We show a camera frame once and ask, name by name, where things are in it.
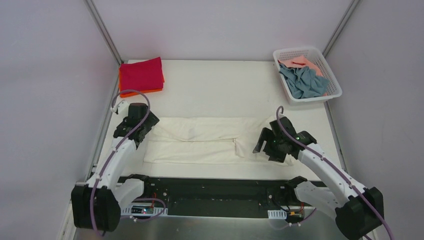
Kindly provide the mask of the folded red t shirt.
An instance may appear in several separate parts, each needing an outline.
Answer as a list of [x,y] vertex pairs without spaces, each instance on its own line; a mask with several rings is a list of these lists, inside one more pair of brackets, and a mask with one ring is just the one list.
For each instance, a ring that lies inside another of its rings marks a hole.
[[119,91],[135,90],[141,93],[162,91],[165,78],[162,69],[162,59],[153,59],[123,63],[119,67]]

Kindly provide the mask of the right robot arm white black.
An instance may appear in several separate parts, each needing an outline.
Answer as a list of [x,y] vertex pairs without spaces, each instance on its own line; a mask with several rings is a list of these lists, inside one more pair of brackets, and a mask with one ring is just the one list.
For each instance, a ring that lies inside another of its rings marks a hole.
[[297,176],[283,186],[283,201],[308,204],[333,219],[349,240],[359,240],[383,225],[383,194],[367,188],[327,157],[317,140],[307,131],[296,132],[287,117],[270,122],[261,130],[253,153],[264,152],[270,161],[282,163],[290,155],[308,167],[327,187],[316,187]]

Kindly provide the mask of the pink t shirt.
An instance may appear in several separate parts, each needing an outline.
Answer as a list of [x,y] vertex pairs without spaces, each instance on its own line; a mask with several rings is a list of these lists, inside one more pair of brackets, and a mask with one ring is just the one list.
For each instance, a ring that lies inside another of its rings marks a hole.
[[307,60],[303,55],[302,56],[298,56],[295,58],[292,58],[290,60],[284,60],[281,61],[280,64],[284,64],[289,68],[303,68],[303,67],[309,67],[313,70],[316,70],[317,74],[319,76],[323,77],[322,72],[320,71],[320,69],[313,64],[312,62],[310,62],[309,60]]

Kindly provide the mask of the cream white t shirt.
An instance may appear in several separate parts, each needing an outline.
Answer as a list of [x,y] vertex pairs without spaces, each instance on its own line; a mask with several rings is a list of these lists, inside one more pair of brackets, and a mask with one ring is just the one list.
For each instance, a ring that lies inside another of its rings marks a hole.
[[254,153],[263,128],[275,118],[164,117],[149,132],[145,163],[259,165],[269,157]]

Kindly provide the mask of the blue grey t shirt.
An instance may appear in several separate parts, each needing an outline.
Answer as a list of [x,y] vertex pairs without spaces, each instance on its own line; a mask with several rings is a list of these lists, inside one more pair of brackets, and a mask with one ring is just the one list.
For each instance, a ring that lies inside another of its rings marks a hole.
[[287,67],[280,63],[279,73],[283,76],[288,89],[295,99],[323,97],[327,93],[330,81],[317,74],[317,71],[305,67]]

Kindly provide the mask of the left corner aluminium post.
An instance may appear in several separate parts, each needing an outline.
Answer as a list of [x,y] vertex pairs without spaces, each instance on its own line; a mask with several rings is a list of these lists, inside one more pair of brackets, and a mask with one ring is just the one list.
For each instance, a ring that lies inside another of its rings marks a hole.
[[99,29],[103,40],[105,41],[108,49],[110,50],[112,56],[114,57],[117,64],[120,66],[124,61],[119,54],[119,51],[101,17],[101,14],[93,0],[84,0],[84,3],[87,6],[88,11],[90,12],[91,16],[93,17],[94,23],[96,24],[97,28]]

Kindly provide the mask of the aluminium front frame rail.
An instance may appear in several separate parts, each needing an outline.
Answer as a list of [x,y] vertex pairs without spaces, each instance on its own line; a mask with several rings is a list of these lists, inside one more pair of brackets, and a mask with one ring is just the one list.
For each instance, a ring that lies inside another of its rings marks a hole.
[[101,213],[118,212],[123,207],[136,200],[144,193],[145,183],[141,179],[128,178],[121,186],[111,187],[100,185],[95,182],[90,186],[77,184],[71,191],[71,202],[73,213],[78,218],[84,218],[85,215],[94,215]]

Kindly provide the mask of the corner aluminium post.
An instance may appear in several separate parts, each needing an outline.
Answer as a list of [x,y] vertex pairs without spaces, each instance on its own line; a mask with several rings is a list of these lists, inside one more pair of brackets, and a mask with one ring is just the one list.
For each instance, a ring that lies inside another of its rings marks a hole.
[[101,14],[93,0],[84,0],[84,3],[87,6],[88,11],[90,12],[91,16],[93,17],[94,23],[96,24],[97,28],[99,29],[103,40],[105,41],[108,49],[110,50],[112,56],[114,57],[117,64],[120,66],[124,61],[119,54],[119,51],[101,17]]
[[337,24],[335,30],[333,31],[330,39],[328,40],[324,50],[322,51],[323,56],[326,58],[331,52],[332,48],[336,44],[337,40],[341,36],[343,30],[348,24],[350,18],[356,11],[357,7],[361,4],[362,0],[351,0],[344,14],[342,15],[339,23]]

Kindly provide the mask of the right corner aluminium post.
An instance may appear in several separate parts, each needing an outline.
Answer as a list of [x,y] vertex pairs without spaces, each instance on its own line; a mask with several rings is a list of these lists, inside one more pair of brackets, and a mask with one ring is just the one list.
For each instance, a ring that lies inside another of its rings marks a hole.
[[351,0],[344,14],[342,15],[339,23],[337,24],[335,30],[333,31],[330,39],[328,40],[324,50],[322,51],[323,56],[326,58],[331,52],[332,48],[336,44],[337,40],[341,36],[343,30],[348,24],[350,18],[356,11],[357,7],[361,4],[362,0]]

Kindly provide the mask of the white plastic laundry basket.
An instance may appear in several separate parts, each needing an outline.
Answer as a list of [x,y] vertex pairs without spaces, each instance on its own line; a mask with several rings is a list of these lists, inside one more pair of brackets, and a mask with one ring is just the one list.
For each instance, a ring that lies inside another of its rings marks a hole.
[[278,70],[281,69],[280,62],[291,60],[295,57],[304,56],[308,61],[315,64],[320,69],[324,78],[329,80],[324,96],[296,99],[292,96],[288,84],[285,78],[282,76],[281,84],[283,85],[285,96],[290,105],[296,106],[309,103],[324,103],[330,99],[338,98],[342,95],[343,91],[319,49],[312,46],[283,48],[275,50],[272,55]]

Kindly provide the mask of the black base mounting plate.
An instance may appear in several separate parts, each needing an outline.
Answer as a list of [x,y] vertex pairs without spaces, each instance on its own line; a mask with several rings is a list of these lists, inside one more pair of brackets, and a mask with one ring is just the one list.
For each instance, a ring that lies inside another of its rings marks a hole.
[[[118,186],[128,176],[121,176]],[[288,180],[207,179],[207,178],[144,178],[143,194],[130,205],[151,205],[168,208],[167,215],[148,217],[120,216],[135,222],[146,222],[161,216],[268,218],[268,210],[283,210],[287,222],[304,218],[301,210],[293,212],[302,202],[283,201],[283,188]]]

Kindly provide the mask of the folded orange t shirt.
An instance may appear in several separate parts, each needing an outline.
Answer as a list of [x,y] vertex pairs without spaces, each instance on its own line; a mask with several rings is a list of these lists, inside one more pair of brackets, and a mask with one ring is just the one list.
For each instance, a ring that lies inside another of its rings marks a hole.
[[136,96],[138,92],[147,94],[160,92],[164,88],[165,78],[159,70],[119,69],[119,91],[121,98]]

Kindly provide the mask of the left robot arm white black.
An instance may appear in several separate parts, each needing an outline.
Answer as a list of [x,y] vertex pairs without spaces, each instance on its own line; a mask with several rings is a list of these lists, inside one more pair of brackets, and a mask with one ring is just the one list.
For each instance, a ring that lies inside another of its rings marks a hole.
[[125,167],[133,160],[143,161],[147,151],[146,136],[159,122],[145,103],[131,103],[127,116],[113,132],[108,157],[84,183],[77,183],[71,191],[73,223],[80,229],[114,231],[122,209],[136,198],[147,202],[153,189],[144,177],[132,173],[121,186],[118,182]]

